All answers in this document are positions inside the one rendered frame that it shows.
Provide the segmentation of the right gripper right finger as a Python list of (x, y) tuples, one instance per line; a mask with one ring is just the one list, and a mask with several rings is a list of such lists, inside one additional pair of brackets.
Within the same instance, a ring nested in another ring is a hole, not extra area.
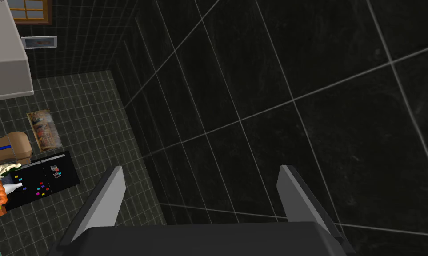
[(276, 188), (289, 222), (313, 222), (343, 242), (344, 234), (292, 165), (281, 165)]

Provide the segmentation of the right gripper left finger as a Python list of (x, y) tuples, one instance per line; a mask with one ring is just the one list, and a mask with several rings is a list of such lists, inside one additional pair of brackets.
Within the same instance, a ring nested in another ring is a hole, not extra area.
[(107, 168), (68, 225), (59, 245), (69, 245), (89, 228), (114, 226), (124, 198), (125, 188), (122, 167)]

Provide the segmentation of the black fridge with magnets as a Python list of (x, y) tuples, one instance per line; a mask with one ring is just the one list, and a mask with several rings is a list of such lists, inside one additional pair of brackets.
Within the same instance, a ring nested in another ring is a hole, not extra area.
[(40, 158), (11, 171), (2, 180), (14, 189), (7, 195), (6, 211), (74, 187), (80, 183), (69, 151)]

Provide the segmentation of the white framed picture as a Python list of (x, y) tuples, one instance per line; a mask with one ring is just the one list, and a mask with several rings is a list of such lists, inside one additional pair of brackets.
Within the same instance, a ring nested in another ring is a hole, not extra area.
[(21, 37), (24, 49), (57, 48), (58, 36)]

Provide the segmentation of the grey range hood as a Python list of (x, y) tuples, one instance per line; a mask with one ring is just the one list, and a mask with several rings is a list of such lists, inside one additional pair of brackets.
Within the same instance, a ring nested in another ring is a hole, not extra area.
[(0, 0), (0, 100), (33, 95), (27, 54), (7, 0)]

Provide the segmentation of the wooden framed window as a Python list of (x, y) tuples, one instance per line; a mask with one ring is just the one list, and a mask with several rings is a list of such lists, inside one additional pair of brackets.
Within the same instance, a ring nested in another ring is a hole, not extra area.
[(7, 0), (16, 24), (53, 23), (53, 0)]

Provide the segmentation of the colourful wall poster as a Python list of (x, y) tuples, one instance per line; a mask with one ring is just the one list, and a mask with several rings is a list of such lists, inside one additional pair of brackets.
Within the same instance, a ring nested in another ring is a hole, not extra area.
[(49, 109), (26, 114), (41, 152), (62, 147), (62, 142)]

